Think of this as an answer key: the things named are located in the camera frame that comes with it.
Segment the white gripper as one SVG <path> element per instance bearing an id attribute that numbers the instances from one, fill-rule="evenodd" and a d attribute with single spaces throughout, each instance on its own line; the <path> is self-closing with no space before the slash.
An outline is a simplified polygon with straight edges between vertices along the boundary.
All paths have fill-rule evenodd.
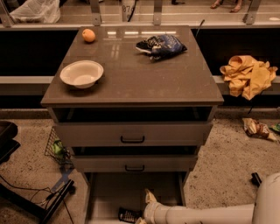
<path id="1" fill-rule="evenodd" d="M 149 189 L 146 189 L 145 193 L 145 202 L 148 205 L 143 212 L 144 219 L 138 218 L 135 224 L 167 224 L 166 215 L 169 207 L 156 202 L 156 197 Z"/>

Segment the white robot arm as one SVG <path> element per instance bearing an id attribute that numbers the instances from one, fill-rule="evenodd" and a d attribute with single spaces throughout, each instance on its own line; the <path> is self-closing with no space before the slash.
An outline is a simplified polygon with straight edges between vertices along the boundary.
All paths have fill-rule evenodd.
<path id="1" fill-rule="evenodd" d="M 166 206 L 149 190 L 146 202 L 143 217 L 135 224 L 280 224 L 280 173 L 262 181 L 254 204 L 208 209 Z"/>

